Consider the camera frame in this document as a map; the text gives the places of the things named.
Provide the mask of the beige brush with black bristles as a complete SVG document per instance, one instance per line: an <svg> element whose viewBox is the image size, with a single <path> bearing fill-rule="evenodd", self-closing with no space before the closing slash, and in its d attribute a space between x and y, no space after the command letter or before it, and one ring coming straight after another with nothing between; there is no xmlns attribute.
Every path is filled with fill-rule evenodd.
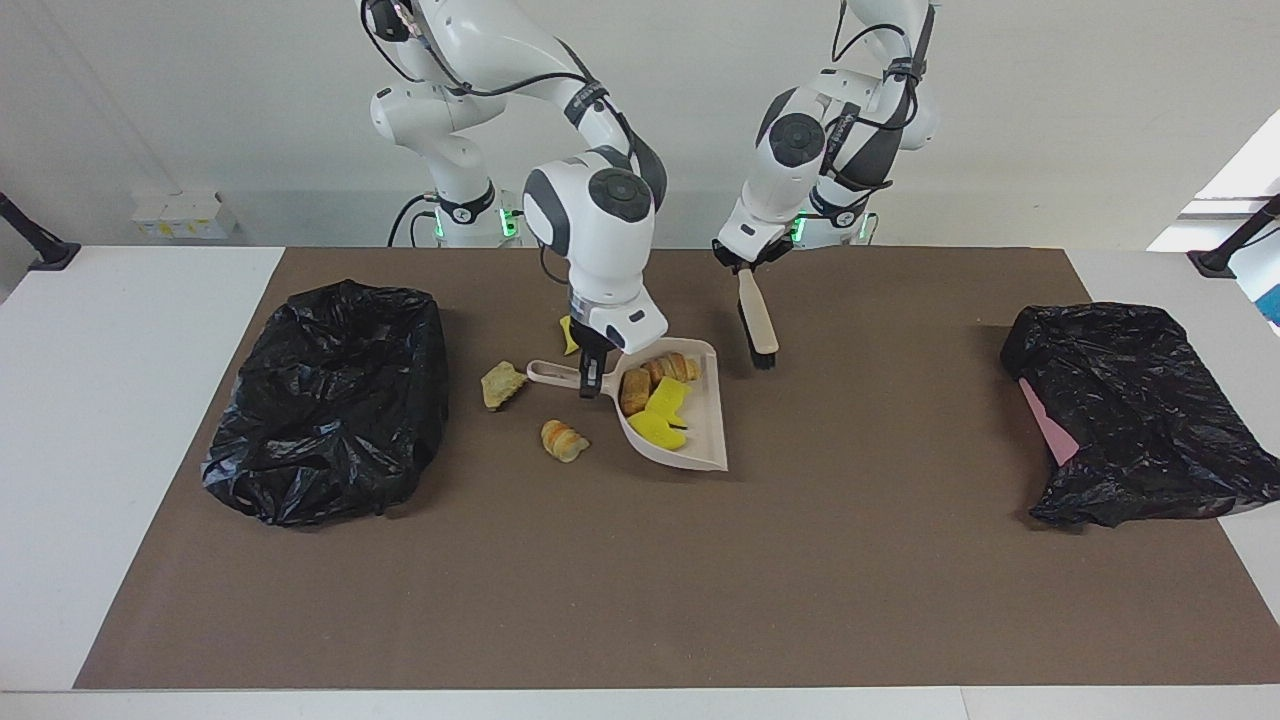
<svg viewBox="0 0 1280 720"><path fill-rule="evenodd" d="M739 310L748 336L751 363L755 369L771 370L780 351L773 322L763 293L750 268L737 272Z"/></svg>

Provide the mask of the orange striped croissant piece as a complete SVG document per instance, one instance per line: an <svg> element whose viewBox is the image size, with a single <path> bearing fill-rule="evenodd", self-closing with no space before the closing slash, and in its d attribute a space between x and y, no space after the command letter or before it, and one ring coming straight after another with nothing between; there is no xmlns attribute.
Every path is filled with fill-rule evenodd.
<svg viewBox="0 0 1280 720"><path fill-rule="evenodd" d="M641 364L641 369L648 374L653 389L664 378L672 378L681 383L691 383L701 377L701 369L696 360L681 352L667 352L650 357Z"/></svg>
<svg viewBox="0 0 1280 720"><path fill-rule="evenodd" d="M547 420L540 428L541 447L559 462L575 461L591 443L576 429L558 419Z"/></svg>

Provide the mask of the yellow sponge piece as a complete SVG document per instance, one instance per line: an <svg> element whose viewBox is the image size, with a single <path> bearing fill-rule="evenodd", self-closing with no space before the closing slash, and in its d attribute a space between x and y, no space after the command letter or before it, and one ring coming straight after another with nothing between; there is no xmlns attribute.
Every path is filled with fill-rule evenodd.
<svg viewBox="0 0 1280 720"><path fill-rule="evenodd" d="M687 423L681 418L680 411L691 389L689 384L676 380L673 377L663 377L652 391L645 411L663 419L672 427L686 427Z"/></svg>
<svg viewBox="0 0 1280 720"><path fill-rule="evenodd" d="M658 448L676 451L687 443L686 434L659 413L641 410L628 416L627 423L641 439Z"/></svg>

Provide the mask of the pale beige bread chunk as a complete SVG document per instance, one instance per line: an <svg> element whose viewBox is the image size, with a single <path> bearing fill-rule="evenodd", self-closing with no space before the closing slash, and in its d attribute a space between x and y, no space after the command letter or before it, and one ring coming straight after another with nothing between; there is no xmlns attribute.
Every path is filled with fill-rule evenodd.
<svg viewBox="0 0 1280 720"><path fill-rule="evenodd" d="M529 377L513 363L502 360L481 377L480 383L485 409L495 413L529 383Z"/></svg>

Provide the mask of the beige plastic dustpan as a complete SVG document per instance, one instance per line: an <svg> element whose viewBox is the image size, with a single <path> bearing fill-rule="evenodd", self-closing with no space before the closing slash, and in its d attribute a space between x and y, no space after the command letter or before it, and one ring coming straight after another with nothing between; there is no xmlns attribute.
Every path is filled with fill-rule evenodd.
<svg viewBox="0 0 1280 720"><path fill-rule="evenodd" d="M700 377L694 380L680 416L691 424L685 432L686 443L681 448L662 448L636 433L625 418L620 393L627 370L669 352L682 354L699 366ZM671 468L698 471L726 471L728 455L724 443L724 425L721 405L718 357L714 347L701 340L664 337L637 355L620 356L614 369L602 374L600 395L614 405L623 436L636 452L653 462Z"/></svg>

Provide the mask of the black trash bag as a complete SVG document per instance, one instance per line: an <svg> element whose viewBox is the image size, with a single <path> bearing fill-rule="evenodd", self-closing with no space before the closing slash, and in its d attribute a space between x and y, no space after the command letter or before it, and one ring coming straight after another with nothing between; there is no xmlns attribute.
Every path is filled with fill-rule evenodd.
<svg viewBox="0 0 1280 720"><path fill-rule="evenodd" d="M293 295L236 373L202 486L270 527L381 515L440 451L449 392L429 292L347 279Z"/></svg>

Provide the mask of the pink plastic bin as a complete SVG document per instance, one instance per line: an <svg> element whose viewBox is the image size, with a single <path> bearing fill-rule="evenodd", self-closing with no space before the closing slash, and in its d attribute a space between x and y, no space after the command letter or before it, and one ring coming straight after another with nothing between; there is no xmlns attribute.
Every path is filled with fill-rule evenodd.
<svg viewBox="0 0 1280 720"><path fill-rule="evenodd" d="M1079 442L1048 415L1046 406L1025 378L1020 378L1018 386L1036 419L1036 424L1044 438L1053 462L1057 468L1065 466L1079 452Z"/></svg>

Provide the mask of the black bag over pink bin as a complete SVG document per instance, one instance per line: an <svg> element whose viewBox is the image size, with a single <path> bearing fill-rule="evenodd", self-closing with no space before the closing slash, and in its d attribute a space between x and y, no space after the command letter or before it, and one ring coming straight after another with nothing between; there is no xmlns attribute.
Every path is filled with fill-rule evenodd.
<svg viewBox="0 0 1280 720"><path fill-rule="evenodd" d="M1164 309L1020 310L1000 352L1075 450L1029 514L1052 527L1211 519L1280 502L1280 457Z"/></svg>

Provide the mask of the brown table mat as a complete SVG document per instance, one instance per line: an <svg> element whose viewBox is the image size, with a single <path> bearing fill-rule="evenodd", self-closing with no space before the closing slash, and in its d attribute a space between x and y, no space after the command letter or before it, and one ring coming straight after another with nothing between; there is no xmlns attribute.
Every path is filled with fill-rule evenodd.
<svg viewBox="0 0 1280 720"><path fill-rule="evenodd" d="M659 251L673 334L719 355L727 471L636 454L605 398L480 378L561 351L530 251L292 249L236 351L344 279L442 307L451 418L411 501L297 530L201 465L227 372L79 689L1170 685L1280 682L1280 625L1216 521L1055 530L1050 459L998 354L1029 305L1085 301L1060 251L845 249L765 272L755 372L728 274ZM541 447L558 419L591 446Z"/></svg>

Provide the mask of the black clamp stand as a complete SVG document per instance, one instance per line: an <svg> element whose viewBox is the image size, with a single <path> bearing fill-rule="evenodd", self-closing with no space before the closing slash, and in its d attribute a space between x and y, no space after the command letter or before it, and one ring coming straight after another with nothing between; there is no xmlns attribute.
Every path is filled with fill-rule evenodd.
<svg viewBox="0 0 1280 720"><path fill-rule="evenodd" d="M1230 269L1233 256L1276 232L1280 232L1280 193L1270 197L1217 247L1208 251L1190 250L1185 255L1202 277L1235 279L1236 275Z"/></svg>
<svg viewBox="0 0 1280 720"><path fill-rule="evenodd" d="M0 192L0 218L37 252L38 258L29 264L31 272L60 272L82 249L81 243L63 241L29 219L4 192Z"/></svg>

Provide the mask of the white wall socket box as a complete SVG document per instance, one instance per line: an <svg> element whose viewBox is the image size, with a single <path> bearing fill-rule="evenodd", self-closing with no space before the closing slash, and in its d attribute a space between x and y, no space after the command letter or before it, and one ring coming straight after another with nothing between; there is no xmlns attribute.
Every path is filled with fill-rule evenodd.
<svg viewBox="0 0 1280 720"><path fill-rule="evenodd" d="M133 193L131 220L147 240L229 241L239 220L218 191Z"/></svg>

